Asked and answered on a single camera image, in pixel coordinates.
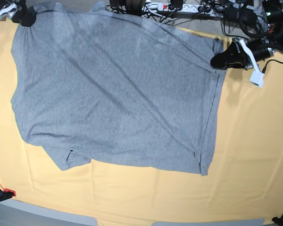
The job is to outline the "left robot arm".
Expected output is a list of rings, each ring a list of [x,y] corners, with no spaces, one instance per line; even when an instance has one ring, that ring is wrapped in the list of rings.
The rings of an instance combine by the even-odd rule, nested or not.
[[[242,48],[241,41],[245,41],[256,62],[271,62],[276,51],[283,54],[283,0],[263,0],[258,13],[249,8],[252,3],[253,1],[247,0],[239,8],[224,9],[225,19],[239,24],[248,39],[233,37],[228,49],[211,59],[212,68],[253,68],[251,58]]]

